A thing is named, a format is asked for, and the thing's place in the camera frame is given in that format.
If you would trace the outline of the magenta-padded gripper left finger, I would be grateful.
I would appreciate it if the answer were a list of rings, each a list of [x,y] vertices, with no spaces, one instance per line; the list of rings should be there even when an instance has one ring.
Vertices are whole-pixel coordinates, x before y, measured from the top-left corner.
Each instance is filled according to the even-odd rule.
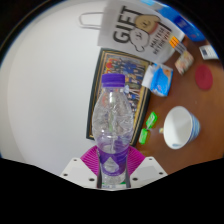
[[[100,163],[97,147],[93,146],[80,158],[72,158],[61,173],[61,177],[84,188],[97,188]]]

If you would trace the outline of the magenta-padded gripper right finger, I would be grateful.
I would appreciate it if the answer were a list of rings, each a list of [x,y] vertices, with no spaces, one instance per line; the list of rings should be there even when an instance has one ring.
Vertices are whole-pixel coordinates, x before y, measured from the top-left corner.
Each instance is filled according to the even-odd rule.
[[[134,147],[129,148],[127,157],[127,186],[140,188],[167,176],[166,171],[154,157],[145,157]]]

